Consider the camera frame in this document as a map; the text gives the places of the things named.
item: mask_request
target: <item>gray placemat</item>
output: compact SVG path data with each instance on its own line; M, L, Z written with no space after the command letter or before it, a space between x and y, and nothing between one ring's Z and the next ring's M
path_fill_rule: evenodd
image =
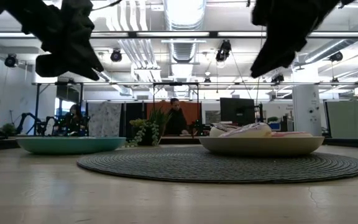
M226 157L203 147L121 150L85 156L77 164L104 174L173 182L297 183L358 176L358 159L346 156Z

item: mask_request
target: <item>white column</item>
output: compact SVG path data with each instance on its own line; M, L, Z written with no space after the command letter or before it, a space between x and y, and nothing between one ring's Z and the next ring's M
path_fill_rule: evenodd
M310 65L293 73L294 82L318 82L318 69ZM295 131L305 131L321 136L321 115L318 85L293 87Z

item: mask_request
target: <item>teal bowl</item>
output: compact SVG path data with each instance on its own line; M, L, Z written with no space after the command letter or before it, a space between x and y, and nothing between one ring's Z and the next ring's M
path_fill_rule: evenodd
M113 151L125 144L125 138L17 138L21 148L34 154L76 155Z

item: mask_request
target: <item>woman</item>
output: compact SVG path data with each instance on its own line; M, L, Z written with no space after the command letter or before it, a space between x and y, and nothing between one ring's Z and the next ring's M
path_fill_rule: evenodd
M82 125L81 107L77 104L71 106L70 112L66 114L66 128L68 133L77 132L85 127Z

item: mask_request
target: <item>computer monitor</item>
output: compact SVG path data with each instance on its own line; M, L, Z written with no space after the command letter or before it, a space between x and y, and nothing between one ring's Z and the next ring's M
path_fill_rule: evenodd
M221 121L231 121L238 125L255 123L254 100L221 98Z

